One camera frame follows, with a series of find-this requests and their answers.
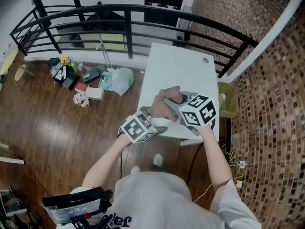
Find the white box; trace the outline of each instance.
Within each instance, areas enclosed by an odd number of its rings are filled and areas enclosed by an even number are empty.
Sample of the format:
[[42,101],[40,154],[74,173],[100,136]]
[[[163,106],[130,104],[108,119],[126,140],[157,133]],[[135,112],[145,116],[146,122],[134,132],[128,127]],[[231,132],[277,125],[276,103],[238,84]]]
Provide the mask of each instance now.
[[102,100],[104,95],[104,90],[101,88],[94,88],[88,86],[85,93],[90,99]]

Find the flower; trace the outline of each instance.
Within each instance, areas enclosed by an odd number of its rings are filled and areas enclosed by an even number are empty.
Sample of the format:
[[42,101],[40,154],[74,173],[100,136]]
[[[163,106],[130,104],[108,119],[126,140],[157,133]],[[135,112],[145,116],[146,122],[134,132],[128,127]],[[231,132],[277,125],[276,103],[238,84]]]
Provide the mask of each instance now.
[[84,104],[84,106],[89,105],[89,97],[86,95],[86,93],[76,93],[73,97],[73,101],[75,105],[81,105]]

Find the person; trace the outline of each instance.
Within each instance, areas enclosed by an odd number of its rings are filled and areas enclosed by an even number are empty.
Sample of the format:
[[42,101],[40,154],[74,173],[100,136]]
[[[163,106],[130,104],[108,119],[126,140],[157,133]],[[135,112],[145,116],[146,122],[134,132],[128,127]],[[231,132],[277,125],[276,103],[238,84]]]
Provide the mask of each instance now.
[[[230,167],[212,129],[208,125],[198,130],[203,138],[215,192],[209,211],[192,202],[186,183],[179,177],[164,172],[139,172],[137,167],[132,169],[131,175],[116,183],[113,205],[105,214],[93,216],[89,223],[94,225],[107,217],[110,228],[260,229],[261,224],[237,193]],[[120,135],[88,171],[82,187],[72,193],[92,187],[105,188],[113,164],[130,143],[125,134]],[[156,155],[154,164],[161,167],[162,163],[162,157]]]

